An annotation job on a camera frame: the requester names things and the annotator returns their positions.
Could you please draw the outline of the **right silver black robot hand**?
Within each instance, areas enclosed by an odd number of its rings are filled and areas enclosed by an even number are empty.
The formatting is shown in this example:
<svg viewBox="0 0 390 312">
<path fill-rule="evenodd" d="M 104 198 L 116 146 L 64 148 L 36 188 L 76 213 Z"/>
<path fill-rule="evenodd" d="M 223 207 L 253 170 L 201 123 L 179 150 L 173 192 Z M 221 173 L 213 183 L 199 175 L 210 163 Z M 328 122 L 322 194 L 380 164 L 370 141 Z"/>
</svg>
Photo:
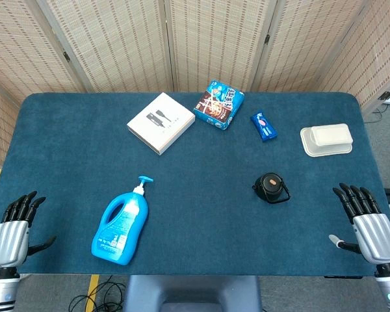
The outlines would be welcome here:
<svg viewBox="0 0 390 312">
<path fill-rule="evenodd" d="M 339 249 L 361 254 L 371 264 L 390 263 L 390 220 L 381 212 L 371 192 L 367 188 L 344 183 L 334 187 L 333 192 L 343 206 L 357 242 L 345 242 L 330 234 L 331 242 Z"/>
</svg>

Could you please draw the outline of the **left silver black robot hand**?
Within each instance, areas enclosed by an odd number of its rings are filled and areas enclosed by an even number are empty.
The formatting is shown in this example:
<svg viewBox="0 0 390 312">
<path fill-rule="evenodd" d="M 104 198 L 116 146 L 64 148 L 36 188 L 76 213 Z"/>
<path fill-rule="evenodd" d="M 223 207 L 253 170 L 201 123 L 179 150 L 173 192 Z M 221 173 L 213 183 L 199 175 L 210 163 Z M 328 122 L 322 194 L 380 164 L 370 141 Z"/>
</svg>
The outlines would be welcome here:
<svg viewBox="0 0 390 312">
<path fill-rule="evenodd" d="M 0 269 L 22 265 L 28 256 L 49 248 L 56 236 L 31 246 L 29 233 L 37 209 L 46 199 L 35 198 L 37 191 L 21 196 L 5 209 L 0 222 Z"/>
</svg>

